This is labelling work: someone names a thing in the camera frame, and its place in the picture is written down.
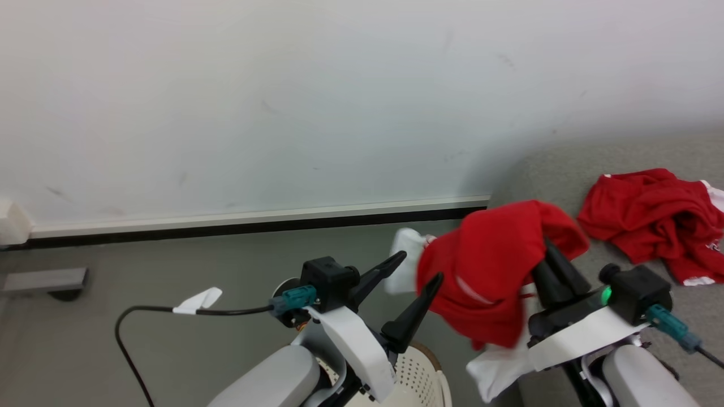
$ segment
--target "baseboard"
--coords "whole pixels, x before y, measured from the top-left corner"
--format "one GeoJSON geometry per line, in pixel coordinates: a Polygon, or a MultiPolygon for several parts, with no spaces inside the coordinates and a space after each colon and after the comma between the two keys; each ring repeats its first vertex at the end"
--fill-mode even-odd
{"type": "Polygon", "coordinates": [[[10,249],[83,246],[137,240],[460,219],[472,211],[484,209],[488,200],[489,196],[467,196],[286,211],[41,225],[33,227],[30,232],[30,240],[26,244],[11,246],[10,249]]]}

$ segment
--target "white cable tag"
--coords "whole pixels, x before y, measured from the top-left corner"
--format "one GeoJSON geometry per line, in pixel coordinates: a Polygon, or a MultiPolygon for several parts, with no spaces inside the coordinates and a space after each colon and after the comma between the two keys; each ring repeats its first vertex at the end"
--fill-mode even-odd
{"type": "Polygon", "coordinates": [[[174,314],[196,315],[196,310],[199,308],[208,308],[214,305],[216,300],[222,296],[222,293],[223,291],[219,288],[211,287],[182,302],[181,305],[173,309],[173,312],[174,314]]]}

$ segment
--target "white wall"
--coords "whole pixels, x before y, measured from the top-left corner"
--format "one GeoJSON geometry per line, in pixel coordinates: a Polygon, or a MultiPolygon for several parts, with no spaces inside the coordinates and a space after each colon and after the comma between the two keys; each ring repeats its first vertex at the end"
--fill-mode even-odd
{"type": "Polygon", "coordinates": [[[541,145],[724,124],[713,0],[4,0],[39,225],[471,196],[541,145]]]}

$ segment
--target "black connector housing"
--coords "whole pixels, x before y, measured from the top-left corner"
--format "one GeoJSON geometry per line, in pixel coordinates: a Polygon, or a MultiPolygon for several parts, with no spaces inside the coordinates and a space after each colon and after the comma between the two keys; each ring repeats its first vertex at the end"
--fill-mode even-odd
{"type": "Polygon", "coordinates": [[[646,266],[636,266],[622,272],[615,264],[608,264],[599,273],[599,280],[611,286],[608,306],[631,325],[646,321],[646,310],[660,304],[671,311],[671,284],[646,266]]]}
{"type": "Polygon", "coordinates": [[[305,261],[302,266],[301,285],[313,285],[320,312],[346,306],[352,297],[351,290],[360,282],[360,273],[352,267],[340,266],[332,257],[305,261]]]}

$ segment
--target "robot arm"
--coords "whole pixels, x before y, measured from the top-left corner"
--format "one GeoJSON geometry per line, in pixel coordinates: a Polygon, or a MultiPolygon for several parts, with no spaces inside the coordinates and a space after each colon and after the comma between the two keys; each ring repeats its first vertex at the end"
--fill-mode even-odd
{"type": "Polygon", "coordinates": [[[545,307],[529,319],[529,358],[537,371],[562,368],[585,407],[698,406],[639,337],[653,326],[689,353],[700,349],[701,341],[670,314],[667,281],[645,266],[622,272],[609,264],[599,274],[608,286],[590,291],[551,242],[532,275],[545,307]],[[605,348],[610,352],[598,357],[605,348]]]}
{"type": "Polygon", "coordinates": [[[409,346],[442,285],[438,274],[396,320],[384,324],[381,332],[371,330],[357,315],[359,306],[404,258],[405,252],[396,253],[361,276],[331,257],[307,261],[301,277],[282,284],[270,301],[281,323],[303,327],[299,336],[230,385],[209,407],[337,407],[361,389],[382,402],[395,385],[397,355],[409,346]],[[314,295],[299,301],[311,292],[314,295]],[[339,375],[334,385],[317,359],[339,375]]]}

